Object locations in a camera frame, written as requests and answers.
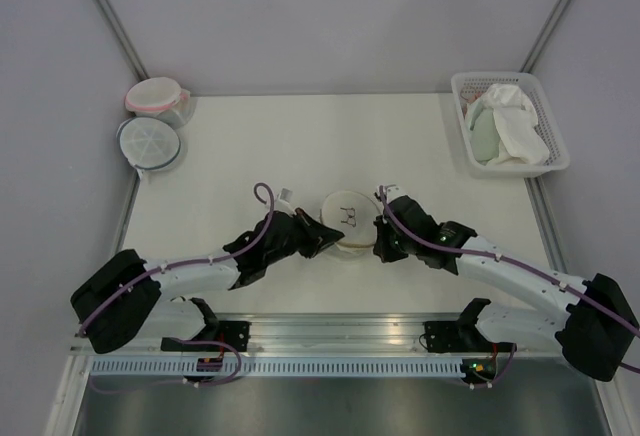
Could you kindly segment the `beige mesh laundry bag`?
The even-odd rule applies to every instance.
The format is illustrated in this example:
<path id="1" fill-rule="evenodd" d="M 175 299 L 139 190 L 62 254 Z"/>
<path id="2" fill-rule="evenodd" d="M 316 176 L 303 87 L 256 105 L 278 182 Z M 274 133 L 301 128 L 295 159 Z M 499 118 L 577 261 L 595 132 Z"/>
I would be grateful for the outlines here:
<path id="1" fill-rule="evenodd" d="M 320 208 L 320 222 L 344 234 L 325 254 L 336 261 L 354 261 L 372 253 L 377 239 L 374 222 L 381 215 L 369 196 L 349 190 L 329 194 Z"/>

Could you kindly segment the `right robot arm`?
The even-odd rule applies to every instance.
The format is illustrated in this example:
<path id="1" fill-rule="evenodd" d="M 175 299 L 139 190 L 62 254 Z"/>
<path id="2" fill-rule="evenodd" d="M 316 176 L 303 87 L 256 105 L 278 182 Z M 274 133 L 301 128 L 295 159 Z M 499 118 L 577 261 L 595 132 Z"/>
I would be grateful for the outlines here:
<path id="1" fill-rule="evenodd" d="M 474 299 L 455 323 L 463 348 L 513 344 L 557 352 L 574 369 L 602 382 L 624 367 L 639 337 L 639 322 L 615 280 L 601 273 L 584 279 L 520 261 L 465 225 L 436 222 L 396 185 L 380 187 L 376 197 L 382 213 L 374 221 L 373 252 L 382 262 L 414 257 L 525 303 L 514 309 Z"/>

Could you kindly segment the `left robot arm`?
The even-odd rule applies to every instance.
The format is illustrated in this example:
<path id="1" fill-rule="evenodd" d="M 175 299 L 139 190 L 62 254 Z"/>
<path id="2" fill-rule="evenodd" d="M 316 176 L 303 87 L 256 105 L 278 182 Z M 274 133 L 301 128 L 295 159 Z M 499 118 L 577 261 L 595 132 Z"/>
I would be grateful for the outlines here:
<path id="1" fill-rule="evenodd" d="M 344 237 L 297 208 L 267 214 L 254 229 L 210 255 L 154 264 L 133 249 L 122 250 L 72 294 L 78 335 L 96 353 L 111 353 L 132 341 L 162 302 L 247 287 L 281 260 L 293 255 L 312 259 Z"/>

